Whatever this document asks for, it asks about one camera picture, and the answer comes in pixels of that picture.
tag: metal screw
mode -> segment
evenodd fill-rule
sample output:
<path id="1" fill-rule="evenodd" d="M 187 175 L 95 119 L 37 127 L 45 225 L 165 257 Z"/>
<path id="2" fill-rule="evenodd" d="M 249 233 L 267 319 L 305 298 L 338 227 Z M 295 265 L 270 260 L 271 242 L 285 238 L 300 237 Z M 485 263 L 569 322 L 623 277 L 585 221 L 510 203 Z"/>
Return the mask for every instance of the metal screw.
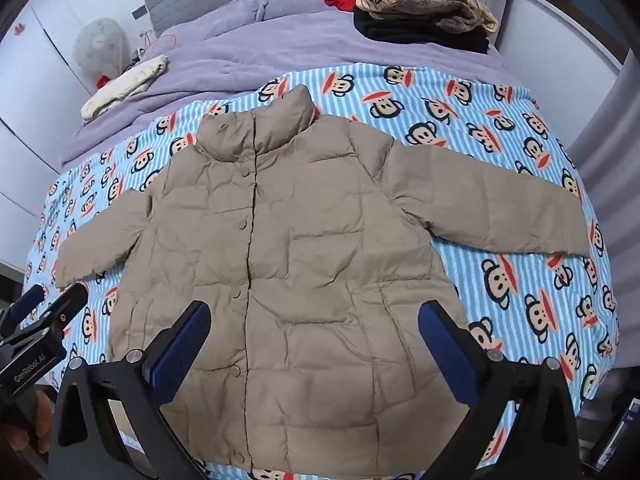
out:
<path id="1" fill-rule="evenodd" d="M 137 348 L 135 350 L 130 350 L 127 352 L 126 359 L 130 363 L 137 363 L 142 359 L 142 350 L 138 350 Z"/>
<path id="2" fill-rule="evenodd" d="M 71 368 L 72 370 L 76 370 L 82 366 L 82 362 L 84 362 L 84 359 L 82 359 L 81 357 L 74 357 L 73 359 L 71 359 L 71 361 L 69 361 L 69 368 Z"/>
<path id="3" fill-rule="evenodd" d="M 489 358 L 489 361 L 493 361 L 494 363 L 499 363 L 504 359 L 504 354 L 495 348 L 487 350 L 486 356 Z"/>
<path id="4" fill-rule="evenodd" d="M 545 359 L 545 363 L 552 370 L 559 370 L 560 369 L 560 361 L 558 361 L 558 359 L 555 359 L 554 357 L 547 357 Z"/>

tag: window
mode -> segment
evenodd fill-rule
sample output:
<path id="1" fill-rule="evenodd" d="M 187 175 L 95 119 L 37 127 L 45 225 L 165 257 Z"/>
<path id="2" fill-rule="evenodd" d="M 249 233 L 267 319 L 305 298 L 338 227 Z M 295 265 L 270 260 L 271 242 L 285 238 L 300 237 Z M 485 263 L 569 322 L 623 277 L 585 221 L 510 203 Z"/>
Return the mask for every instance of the window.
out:
<path id="1" fill-rule="evenodd" d="M 547 0 L 593 34 L 618 60 L 625 62 L 629 44 L 600 0 Z"/>

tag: jacket's left sleeve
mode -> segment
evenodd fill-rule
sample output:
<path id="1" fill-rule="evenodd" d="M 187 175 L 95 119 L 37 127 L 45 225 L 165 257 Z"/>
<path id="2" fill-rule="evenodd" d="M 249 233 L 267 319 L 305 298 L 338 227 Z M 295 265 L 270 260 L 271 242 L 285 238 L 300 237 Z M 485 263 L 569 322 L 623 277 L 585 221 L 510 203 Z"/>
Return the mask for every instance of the jacket's left sleeve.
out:
<path id="1" fill-rule="evenodd" d="M 350 136 L 380 189 L 436 236 L 498 253 L 589 255 L 580 199 L 563 187 L 446 148 L 404 146 L 361 123 Z"/>
<path id="2" fill-rule="evenodd" d="M 56 285 L 67 286 L 92 272 L 113 267 L 138 241 L 150 210 L 149 193 L 128 190 L 78 228 L 60 246 L 55 265 Z"/>

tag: beige puffer jacket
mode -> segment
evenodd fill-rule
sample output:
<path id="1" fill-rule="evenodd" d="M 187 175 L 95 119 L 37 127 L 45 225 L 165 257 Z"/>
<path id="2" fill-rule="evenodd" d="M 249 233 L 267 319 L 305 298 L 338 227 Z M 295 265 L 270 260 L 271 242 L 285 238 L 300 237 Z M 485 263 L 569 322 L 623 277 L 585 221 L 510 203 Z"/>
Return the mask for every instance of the beige puffer jacket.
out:
<path id="1" fill-rule="evenodd" d="M 427 468 L 466 408 L 417 313 L 462 306 L 431 233 L 490 251 L 588 254 L 580 201 L 541 178 L 362 123 L 314 120 L 304 86 L 203 118 L 198 143 L 62 244 L 57 284 L 127 257 L 110 359 L 193 299 L 210 336 L 163 412 L 219 464 L 384 476 Z M 122 418 L 118 422 L 123 427 Z"/>

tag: purple blanket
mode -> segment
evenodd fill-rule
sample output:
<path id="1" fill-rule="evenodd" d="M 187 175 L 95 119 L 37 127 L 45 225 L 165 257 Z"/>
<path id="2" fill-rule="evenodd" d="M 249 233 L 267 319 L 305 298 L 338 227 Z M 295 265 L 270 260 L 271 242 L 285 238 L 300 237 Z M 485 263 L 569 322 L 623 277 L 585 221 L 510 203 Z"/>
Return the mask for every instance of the purple blanket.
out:
<path id="1" fill-rule="evenodd" d="M 165 54 L 167 71 L 146 92 L 126 99 L 74 133 L 63 150 L 68 170 L 194 100 L 255 91 L 286 72 L 356 62 L 429 66 L 470 81 L 519 82 L 493 49 L 489 55 L 437 44 L 391 44 L 364 38 L 353 15 L 323 0 L 235 0 L 169 28 L 145 54 Z"/>

